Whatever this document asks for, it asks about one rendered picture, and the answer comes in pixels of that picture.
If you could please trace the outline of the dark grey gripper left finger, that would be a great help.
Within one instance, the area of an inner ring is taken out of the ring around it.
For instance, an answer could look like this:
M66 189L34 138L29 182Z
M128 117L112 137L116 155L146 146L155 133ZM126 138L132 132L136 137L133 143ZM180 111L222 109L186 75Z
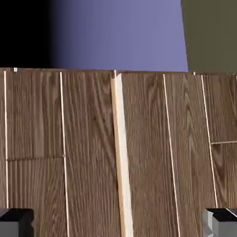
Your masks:
M34 210L0 208L0 237L34 237Z

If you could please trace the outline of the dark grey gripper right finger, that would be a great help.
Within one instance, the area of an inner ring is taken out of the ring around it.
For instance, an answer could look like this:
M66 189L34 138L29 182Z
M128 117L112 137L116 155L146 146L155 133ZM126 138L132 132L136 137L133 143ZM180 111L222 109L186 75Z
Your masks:
M237 237L237 208L202 211L203 237Z

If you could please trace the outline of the olive green cabinet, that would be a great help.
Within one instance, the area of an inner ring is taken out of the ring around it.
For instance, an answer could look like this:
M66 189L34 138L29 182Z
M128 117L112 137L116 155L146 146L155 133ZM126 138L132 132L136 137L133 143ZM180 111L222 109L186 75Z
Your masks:
M181 0L187 66L237 73L237 0Z

